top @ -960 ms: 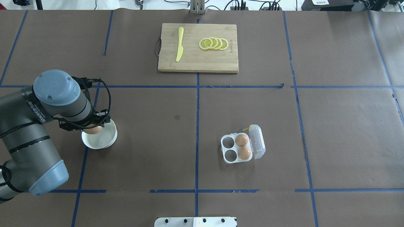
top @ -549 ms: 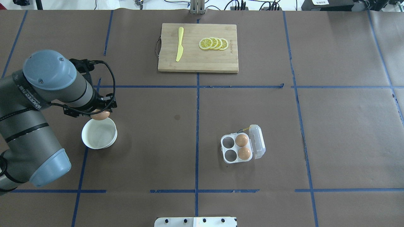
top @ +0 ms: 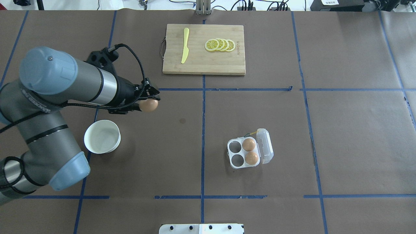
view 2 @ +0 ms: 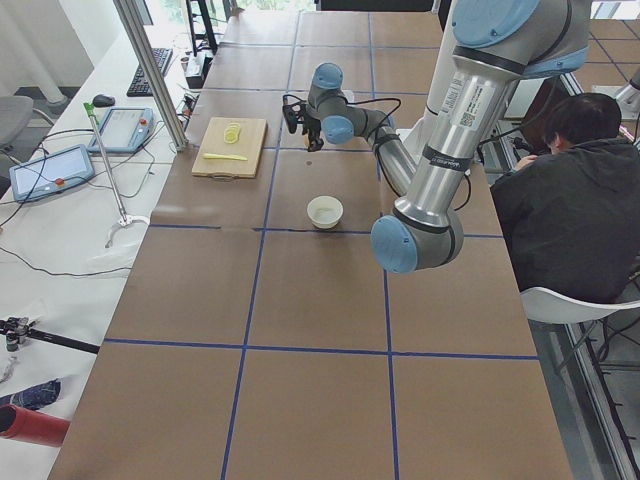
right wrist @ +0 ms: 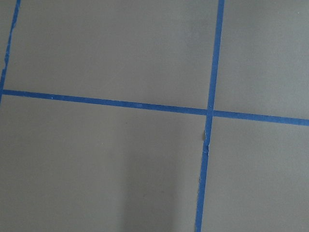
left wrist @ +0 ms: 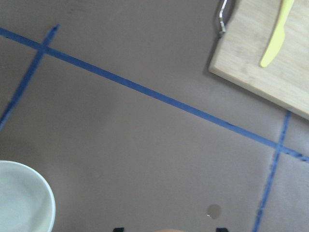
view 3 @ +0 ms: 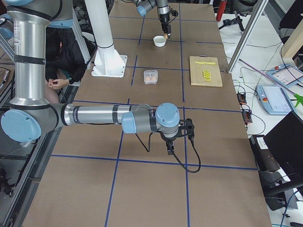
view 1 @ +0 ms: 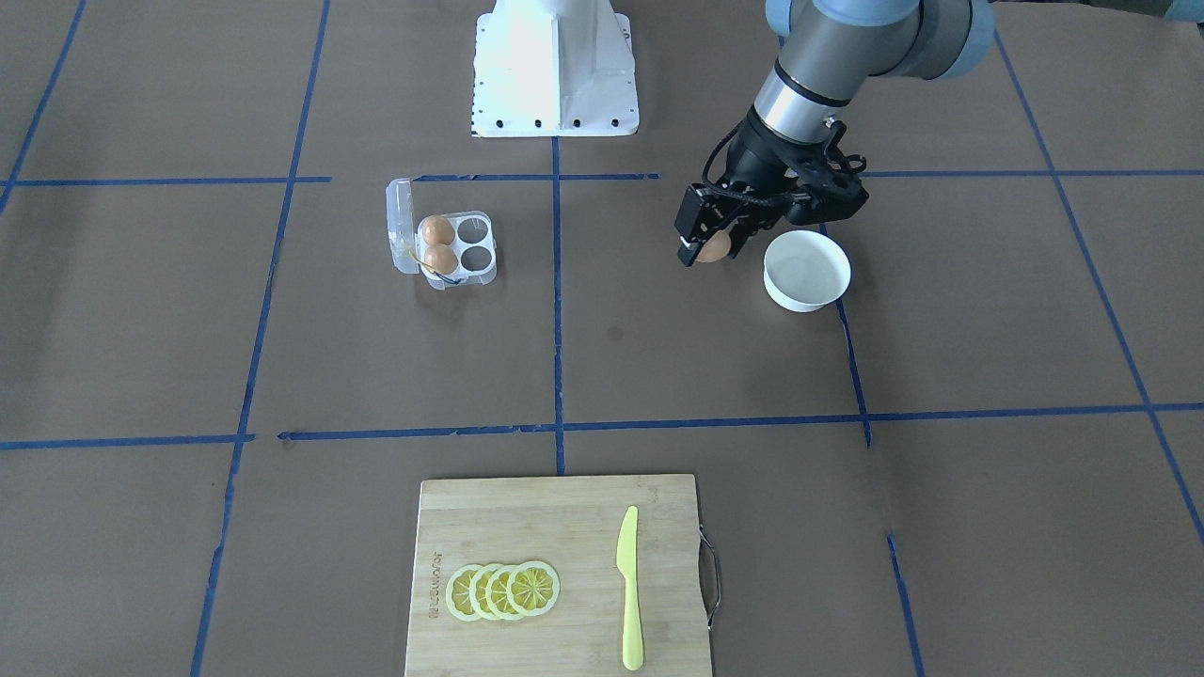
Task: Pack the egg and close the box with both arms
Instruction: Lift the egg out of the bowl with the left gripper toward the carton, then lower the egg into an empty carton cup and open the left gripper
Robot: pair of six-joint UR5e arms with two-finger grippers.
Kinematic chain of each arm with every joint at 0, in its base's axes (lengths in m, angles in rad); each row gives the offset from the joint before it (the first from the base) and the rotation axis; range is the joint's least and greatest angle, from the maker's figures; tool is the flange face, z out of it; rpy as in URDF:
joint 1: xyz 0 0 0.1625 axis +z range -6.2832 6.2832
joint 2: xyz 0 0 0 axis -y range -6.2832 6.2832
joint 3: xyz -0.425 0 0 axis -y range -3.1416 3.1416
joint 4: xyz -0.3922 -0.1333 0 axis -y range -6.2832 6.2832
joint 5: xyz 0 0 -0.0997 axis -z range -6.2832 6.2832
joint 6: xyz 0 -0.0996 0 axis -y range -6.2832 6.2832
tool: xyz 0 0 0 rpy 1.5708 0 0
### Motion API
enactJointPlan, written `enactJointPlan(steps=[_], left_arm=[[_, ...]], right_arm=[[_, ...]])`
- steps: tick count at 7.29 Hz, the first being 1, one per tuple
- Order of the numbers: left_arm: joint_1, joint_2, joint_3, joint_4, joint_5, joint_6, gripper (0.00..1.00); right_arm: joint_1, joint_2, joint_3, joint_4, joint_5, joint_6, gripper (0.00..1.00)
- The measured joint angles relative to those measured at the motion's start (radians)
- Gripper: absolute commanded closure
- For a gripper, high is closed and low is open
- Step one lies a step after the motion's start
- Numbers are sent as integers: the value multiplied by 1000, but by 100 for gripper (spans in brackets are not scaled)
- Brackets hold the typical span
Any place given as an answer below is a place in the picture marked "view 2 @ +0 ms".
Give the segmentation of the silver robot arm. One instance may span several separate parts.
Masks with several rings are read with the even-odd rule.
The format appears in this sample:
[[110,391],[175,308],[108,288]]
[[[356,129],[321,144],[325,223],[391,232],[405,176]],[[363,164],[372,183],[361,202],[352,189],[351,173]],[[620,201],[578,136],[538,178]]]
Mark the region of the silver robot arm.
[[451,203],[477,147],[521,80],[584,64],[590,15],[588,1],[453,2],[440,48],[453,73],[420,157],[407,150],[386,114],[348,104],[339,66],[316,68],[308,115],[332,144],[364,138],[399,196],[392,214],[371,229],[385,270],[435,268],[458,255],[464,234]]

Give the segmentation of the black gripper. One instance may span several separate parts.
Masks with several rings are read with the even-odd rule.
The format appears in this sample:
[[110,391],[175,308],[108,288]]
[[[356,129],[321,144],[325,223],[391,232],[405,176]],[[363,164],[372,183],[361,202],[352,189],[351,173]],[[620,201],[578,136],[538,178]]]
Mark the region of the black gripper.
[[307,118],[303,124],[303,136],[306,138],[305,145],[308,152],[316,152],[324,146],[321,137],[321,122],[314,118]]

